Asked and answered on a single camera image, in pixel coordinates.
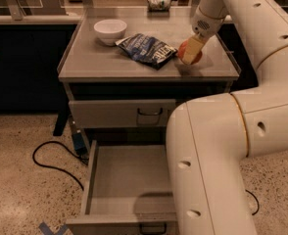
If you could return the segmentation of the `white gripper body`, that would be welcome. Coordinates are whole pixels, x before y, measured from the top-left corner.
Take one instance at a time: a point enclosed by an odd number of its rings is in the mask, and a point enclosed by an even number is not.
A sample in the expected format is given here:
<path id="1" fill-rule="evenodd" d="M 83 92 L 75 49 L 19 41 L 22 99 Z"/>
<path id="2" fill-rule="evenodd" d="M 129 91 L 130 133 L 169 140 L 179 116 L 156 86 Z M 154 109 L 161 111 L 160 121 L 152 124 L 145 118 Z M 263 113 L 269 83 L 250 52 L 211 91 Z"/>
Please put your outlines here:
<path id="1" fill-rule="evenodd" d="M 224 22 L 224 8 L 210 10 L 197 7 L 192 20 L 192 29 L 201 38 L 211 38 L 221 28 Z"/>

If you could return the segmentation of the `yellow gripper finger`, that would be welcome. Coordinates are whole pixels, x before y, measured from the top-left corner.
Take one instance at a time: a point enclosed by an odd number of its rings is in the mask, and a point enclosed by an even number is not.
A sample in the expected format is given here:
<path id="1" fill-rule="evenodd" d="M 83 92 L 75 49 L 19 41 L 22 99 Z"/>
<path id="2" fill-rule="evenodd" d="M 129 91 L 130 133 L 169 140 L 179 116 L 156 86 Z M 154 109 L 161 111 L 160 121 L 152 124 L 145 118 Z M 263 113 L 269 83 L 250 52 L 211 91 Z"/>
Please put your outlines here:
<path id="1" fill-rule="evenodd" d="M 206 41 L 199 35 L 191 36 L 187 42 L 183 53 L 182 62 L 186 65 L 192 65 L 199 59 Z"/>

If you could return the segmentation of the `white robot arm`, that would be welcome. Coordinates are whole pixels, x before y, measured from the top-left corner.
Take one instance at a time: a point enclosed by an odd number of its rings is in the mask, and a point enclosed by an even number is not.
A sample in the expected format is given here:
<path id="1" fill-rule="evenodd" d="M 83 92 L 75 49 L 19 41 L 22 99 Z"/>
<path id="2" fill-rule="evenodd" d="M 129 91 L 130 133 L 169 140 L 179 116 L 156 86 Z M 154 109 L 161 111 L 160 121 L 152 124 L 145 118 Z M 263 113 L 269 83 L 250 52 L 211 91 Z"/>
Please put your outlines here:
<path id="1" fill-rule="evenodd" d="M 288 14 L 273 0 L 201 0 L 181 59 L 192 64 L 226 18 L 259 84 L 171 114 L 167 157 L 180 235 L 257 235 L 239 163 L 288 150 Z"/>

